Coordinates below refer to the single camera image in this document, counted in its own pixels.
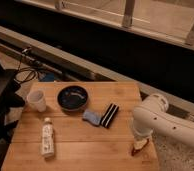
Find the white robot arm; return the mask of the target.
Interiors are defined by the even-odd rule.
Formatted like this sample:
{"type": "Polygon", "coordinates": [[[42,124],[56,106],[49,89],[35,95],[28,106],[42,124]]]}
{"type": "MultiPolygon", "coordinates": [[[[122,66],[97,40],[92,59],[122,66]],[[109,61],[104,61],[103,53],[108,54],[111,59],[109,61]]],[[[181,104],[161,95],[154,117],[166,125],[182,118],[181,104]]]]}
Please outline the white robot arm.
{"type": "Polygon", "coordinates": [[[169,103],[162,94],[151,94],[132,111],[132,130],[138,139],[149,138],[154,131],[170,136],[194,148],[194,122],[167,113],[169,103]]]}

